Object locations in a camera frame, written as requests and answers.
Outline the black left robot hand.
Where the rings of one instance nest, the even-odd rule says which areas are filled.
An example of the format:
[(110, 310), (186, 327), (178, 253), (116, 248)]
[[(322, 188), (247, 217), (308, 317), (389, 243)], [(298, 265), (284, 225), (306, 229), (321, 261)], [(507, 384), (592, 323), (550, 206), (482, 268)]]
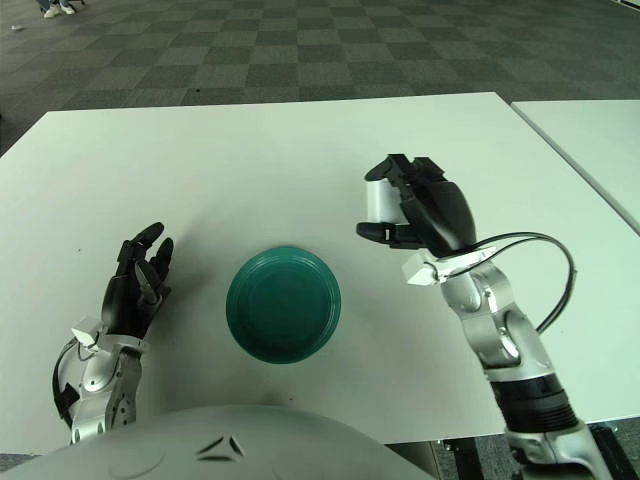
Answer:
[(143, 339), (170, 294), (165, 281), (174, 250), (173, 240), (164, 239), (156, 254), (147, 259), (148, 250), (163, 231), (164, 225), (155, 222), (123, 242), (101, 309), (101, 320), (108, 334)]

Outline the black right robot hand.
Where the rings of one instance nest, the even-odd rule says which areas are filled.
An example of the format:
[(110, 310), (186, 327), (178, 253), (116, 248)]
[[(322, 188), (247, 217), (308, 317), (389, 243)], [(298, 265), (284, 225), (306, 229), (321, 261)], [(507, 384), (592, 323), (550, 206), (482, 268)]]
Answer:
[(405, 220), (359, 222), (360, 237), (393, 249), (425, 248), (437, 258), (467, 251), (476, 243), (474, 219), (463, 193), (430, 158), (410, 161), (403, 154), (389, 154), (365, 180), (387, 180), (399, 194), (393, 204)]

